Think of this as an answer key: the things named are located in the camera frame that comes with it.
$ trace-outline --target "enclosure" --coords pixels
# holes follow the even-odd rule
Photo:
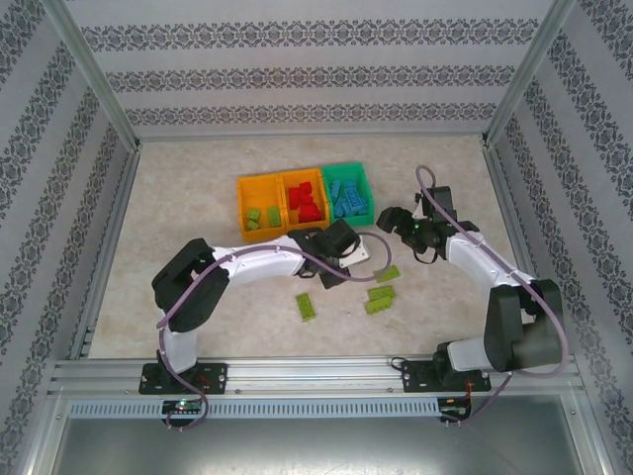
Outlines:
[[[632,8],[3,0],[0,473],[633,472]],[[553,279],[567,368],[515,375],[484,424],[444,427],[439,401],[463,392],[412,395],[389,362],[481,335],[489,302],[382,234],[401,277],[376,315],[376,282],[229,288],[197,345],[227,365],[224,393],[203,427],[169,433],[170,399],[138,391],[158,349],[152,279],[191,239],[272,237],[268,215],[248,234],[253,207],[307,227],[287,203],[304,180],[334,221],[346,163],[372,197],[358,230],[413,210],[425,164],[460,220]],[[352,275],[384,263],[366,244]]]

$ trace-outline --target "plastic bin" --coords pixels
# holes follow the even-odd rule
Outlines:
[[[327,203],[327,195],[325,194],[325,188],[323,187],[323,178],[318,168],[307,168],[304,170],[283,171],[279,173],[282,181],[282,194],[284,199],[284,209],[287,214],[286,228],[291,230],[305,230],[307,228],[322,228],[325,229],[329,226],[329,205]],[[288,196],[288,190],[290,188],[296,188],[300,183],[310,181],[313,185],[312,196],[315,200],[316,206],[321,212],[323,219],[321,221],[310,221],[307,223],[299,223],[299,210],[290,209],[290,198]]]
[[[237,199],[239,205],[239,227],[241,236],[246,242],[257,242],[278,238],[288,230],[286,223],[286,204],[283,197],[283,185],[278,173],[270,175],[242,176],[237,178]],[[281,226],[270,227],[268,207],[279,207]],[[246,227],[246,214],[251,208],[261,211],[259,229],[249,230]]]
[[[327,202],[329,206],[329,219],[333,223],[340,218],[334,217],[334,205],[335,203],[331,197],[331,185],[334,180],[340,180],[341,190],[344,188],[346,180],[356,181],[356,189],[358,194],[367,202],[367,214],[358,216],[344,217],[343,220],[347,222],[349,226],[371,226],[374,224],[374,197],[372,191],[369,188],[369,181],[365,175],[365,169],[363,164],[359,162],[354,163],[342,163],[340,165],[328,165],[321,168],[323,175],[323,184],[325,187],[325,193],[327,194]]]

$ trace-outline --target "green block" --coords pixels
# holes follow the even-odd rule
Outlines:
[[[392,298],[391,297],[382,297],[378,300],[372,300],[365,304],[365,312],[367,315],[375,314],[376,312],[381,312],[383,310],[390,309],[392,306]]]
[[[315,309],[313,309],[313,304],[310,301],[310,296],[308,294],[298,295],[297,305],[299,305],[301,318],[304,319],[304,322],[311,320],[317,316],[317,314],[315,314]]]
[[[271,228],[281,226],[281,214],[279,213],[279,207],[271,206],[268,208],[268,223]]]
[[[380,270],[375,270],[374,275],[380,274]],[[400,277],[400,271],[395,265],[392,265],[385,274],[381,275],[376,279],[376,282],[382,284],[383,282],[387,282],[388,280],[395,279],[396,277]]]
[[[378,300],[382,299],[383,297],[391,297],[393,299],[394,297],[396,297],[394,287],[392,287],[391,285],[369,289],[367,293],[369,294],[369,300]]]
[[[246,213],[246,218],[248,218],[248,221],[254,221],[255,223],[259,223],[260,216],[261,210],[257,208],[251,208],[250,210],[248,210],[248,213]]]

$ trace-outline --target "wall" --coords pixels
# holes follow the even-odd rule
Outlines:
[[[0,19],[0,474],[8,474],[52,363],[68,355],[129,154],[42,5],[2,1]]]
[[[579,1],[496,143],[530,254],[556,278],[600,430],[633,471],[633,1]]]
[[[142,138],[486,128],[551,0],[73,0]]]

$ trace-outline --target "mounting plate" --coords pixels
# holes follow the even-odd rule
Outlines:
[[[440,381],[432,361],[403,361],[403,387],[406,393],[463,393],[467,383],[471,383],[471,392],[488,392],[493,388],[490,378],[484,377],[483,371],[463,371],[453,373],[449,378]]]
[[[197,363],[180,376],[205,394],[224,394],[228,365],[224,363]],[[140,374],[138,392],[143,395],[193,394],[167,372],[160,363],[147,363]]]

